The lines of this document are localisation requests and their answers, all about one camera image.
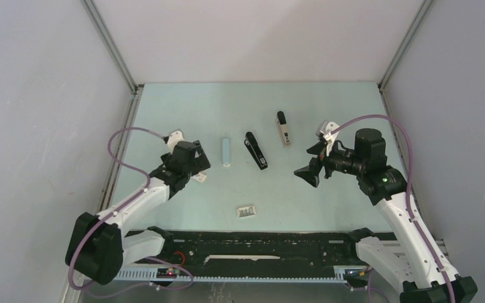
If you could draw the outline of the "light blue stapler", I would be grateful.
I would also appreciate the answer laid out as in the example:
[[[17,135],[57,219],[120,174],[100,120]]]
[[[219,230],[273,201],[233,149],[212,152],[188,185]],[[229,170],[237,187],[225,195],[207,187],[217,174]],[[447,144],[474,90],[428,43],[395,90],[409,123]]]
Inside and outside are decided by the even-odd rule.
[[[229,138],[222,139],[222,165],[231,166],[231,140]]]

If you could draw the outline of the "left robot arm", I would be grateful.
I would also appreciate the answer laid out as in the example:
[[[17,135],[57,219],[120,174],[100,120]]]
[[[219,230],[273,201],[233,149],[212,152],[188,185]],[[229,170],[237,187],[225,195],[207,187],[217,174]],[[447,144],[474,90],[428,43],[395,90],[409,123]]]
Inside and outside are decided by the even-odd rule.
[[[106,285],[127,264],[150,256],[159,263],[173,258],[174,245],[160,232],[146,229],[130,235],[129,231],[211,164],[199,141],[179,141],[161,160],[146,183],[126,200],[96,215],[85,212],[77,218],[65,257],[70,276],[78,271]]]

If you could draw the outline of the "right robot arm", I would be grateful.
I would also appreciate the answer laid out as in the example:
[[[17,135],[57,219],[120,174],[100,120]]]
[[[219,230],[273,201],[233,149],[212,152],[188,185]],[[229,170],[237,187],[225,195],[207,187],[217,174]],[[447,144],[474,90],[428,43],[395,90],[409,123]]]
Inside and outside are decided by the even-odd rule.
[[[360,190],[391,226],[405,257],[387,249],[367,229],[350,233],[353,240],[342,246],[343,258],[361,261],[377,271],[399,294],[400,302],[471,302],[478,287],[470,276],[461,276],[428,232],[419,211],[407,193],[403,174],[387,164],[386,141],[377,129],[355,134],[354,148],[346,148],[332,131],[333,123],[317,131],[319,142],[308,148],[309,164],[294,171],[313,187],[319,174],[353,175]]]

